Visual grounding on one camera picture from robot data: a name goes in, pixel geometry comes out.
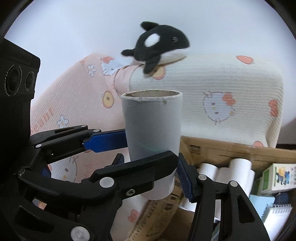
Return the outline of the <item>left hand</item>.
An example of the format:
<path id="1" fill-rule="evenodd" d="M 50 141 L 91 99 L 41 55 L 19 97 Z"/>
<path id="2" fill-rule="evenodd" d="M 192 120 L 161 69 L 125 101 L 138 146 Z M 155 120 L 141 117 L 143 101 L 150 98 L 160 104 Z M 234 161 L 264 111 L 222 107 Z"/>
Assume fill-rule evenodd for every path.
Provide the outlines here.
<path id="1" fill-rule="evenodd" d="M 44 210 L 45 209 L 45 207 L 46 207 L 46 203 L 44 203 L 44 202 L 42 202 L 42 201 L 39 201 L 39 200 L 37 200 L 37 199 L 34 199 L 33 200 L 33 204 L 35 205 L 35 206 L 37 206 L 38 208 L 40 208 L 40 209 L 42 209 L 42 210 Z"/>

